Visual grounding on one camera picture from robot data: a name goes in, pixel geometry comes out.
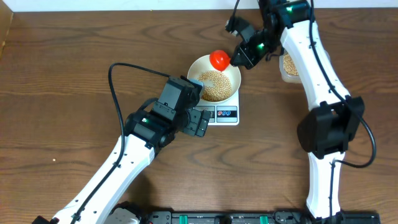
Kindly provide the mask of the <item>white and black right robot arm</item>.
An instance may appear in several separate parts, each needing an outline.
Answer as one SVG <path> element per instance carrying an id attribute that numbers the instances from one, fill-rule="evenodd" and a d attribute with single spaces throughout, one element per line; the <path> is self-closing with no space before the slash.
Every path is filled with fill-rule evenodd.
<path id="1" fill-rule="evenodd" d="M 240 35 L 230 64 L 252 69 L 280 47 L 293 60 L 307 97 L 309 113 L 297 136 L 310 163 L 309 215 L 303 223 L 361 223 L 341 211 L 338 187 L 348 144 L 364 123 L 364 101 L 351 97 L 340 82 L 318 33 L 313 1 L 259 1 L 263 29 L 232 14 L 225 29 Z"/>

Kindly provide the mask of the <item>red plastic measuring scoop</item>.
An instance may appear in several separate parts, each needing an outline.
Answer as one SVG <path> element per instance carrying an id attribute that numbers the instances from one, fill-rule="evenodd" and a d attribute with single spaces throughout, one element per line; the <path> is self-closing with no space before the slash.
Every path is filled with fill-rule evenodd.
<path id="1" fill-rule="evenodd" d="M 229 55 L 223 50 L 215 50 L 213 51 L 210 56 L 210 63 L 213 68 L 222 72 L 228 68 L 230 65 L 230 57 Z"/>

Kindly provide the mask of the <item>clear plastic container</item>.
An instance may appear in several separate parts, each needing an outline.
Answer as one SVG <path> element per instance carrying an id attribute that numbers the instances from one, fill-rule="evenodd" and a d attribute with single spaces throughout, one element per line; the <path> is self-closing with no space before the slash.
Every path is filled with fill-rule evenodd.
<path id="1" fill-rule="evenodd" d="M 284 68 L 283 68 L 283 56 L 284 56 L 284 54 L 279 57 L 279 68 L 280 68 L 280 73 L 281 73 L 283 81 L 285 81 L 287 83 L 301 83 L 301 79 L 300 79 L 299 75 L 298 76 L 291 76 L 291 75 L 288 75 L 284 71 Z"/>

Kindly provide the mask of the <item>pile of soybeans in container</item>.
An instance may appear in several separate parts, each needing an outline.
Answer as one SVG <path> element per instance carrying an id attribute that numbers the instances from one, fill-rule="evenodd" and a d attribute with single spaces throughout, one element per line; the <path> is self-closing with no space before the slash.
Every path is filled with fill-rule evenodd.
<path id="1" fill-rule="evenodd" d="M 284 54 L 283 56 L 283 68 L 284 71 L 291 76 L 298 76 L 299 73 L 294 65 L 294 62 L 289 54 Z"/>

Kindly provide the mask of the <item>black mounting rail with clamps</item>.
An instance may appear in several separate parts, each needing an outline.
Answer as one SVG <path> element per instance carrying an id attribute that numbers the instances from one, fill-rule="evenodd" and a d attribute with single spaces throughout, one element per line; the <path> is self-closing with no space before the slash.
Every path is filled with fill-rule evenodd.
<path id="1" fill-rule="evenodd" d="M 116 206 L 105 224 L 381 224 L 379 214 L 337 213 L 331 218 L 313 218 L 298 210 L 277 210 L 263 213 L 200 213 L 158 210 L 144 213 L 137 205 L 123 202 Z"/>

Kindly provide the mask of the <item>cream ceramic bowl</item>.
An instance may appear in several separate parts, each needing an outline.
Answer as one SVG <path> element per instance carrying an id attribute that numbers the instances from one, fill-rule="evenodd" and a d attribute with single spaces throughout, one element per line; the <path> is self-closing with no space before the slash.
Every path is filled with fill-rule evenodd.
<path id="1" fill-rule="evenodd" d="M 215 68 L 212 67 L 209 59 L 210 55 L 205 55 L 197 59 L 190 67 L 187 78 L 188 79 L 195 79 L 198 80 L 199 76 L 207 71 L 210 70 L 216 70 Z M 224 71 L 222 71 L 224 75 L 226 75 L 231 82 L 232 86 L 232 95 L 236 93 L 239 90 L 239 87 L 241 85 L 241 72 L 238 67 L 233 67 L 231 65 L 228 66 L 228 68 Z"/>

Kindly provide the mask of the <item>white digital kitchen scale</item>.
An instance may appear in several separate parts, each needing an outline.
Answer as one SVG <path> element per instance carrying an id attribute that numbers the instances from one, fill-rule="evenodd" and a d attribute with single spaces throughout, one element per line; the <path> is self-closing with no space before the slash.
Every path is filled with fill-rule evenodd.
<path id="1" fill-rule="evenodd" d="M 209 126 L 237 126 L 239 124 L 239 92 L 237 91 L 223 102 L 200 100 L 195 109 L 211 113 Z"/>

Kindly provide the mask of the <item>soybeans in bowl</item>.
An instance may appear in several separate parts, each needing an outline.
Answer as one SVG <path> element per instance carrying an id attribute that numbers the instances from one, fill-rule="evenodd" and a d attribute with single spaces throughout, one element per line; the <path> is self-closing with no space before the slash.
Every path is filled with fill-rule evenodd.
<path id="1" fill-rule="evenodd" d="M 232 95 L 232 86 L 230 79 L 223 73 L 210 70 L 202 73 L 199 81 L 205 86 L 203 100 L 210 102 L 218 102 L 228 99 Z"/>

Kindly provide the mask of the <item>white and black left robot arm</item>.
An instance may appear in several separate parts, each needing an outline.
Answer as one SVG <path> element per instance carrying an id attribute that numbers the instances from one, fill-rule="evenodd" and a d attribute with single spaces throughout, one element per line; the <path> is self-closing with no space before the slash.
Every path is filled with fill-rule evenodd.
<path id="1" fill-rule="evenodd" d="M 138 109 L 128 116 L 112 153 L 81 192 L 52 219 L 37 216 L 34 223 L 104 223 L 132 181 L 170 144 L 177 132 L 205 135 L 211 113 L 194 108 L 177 115 Z"/>

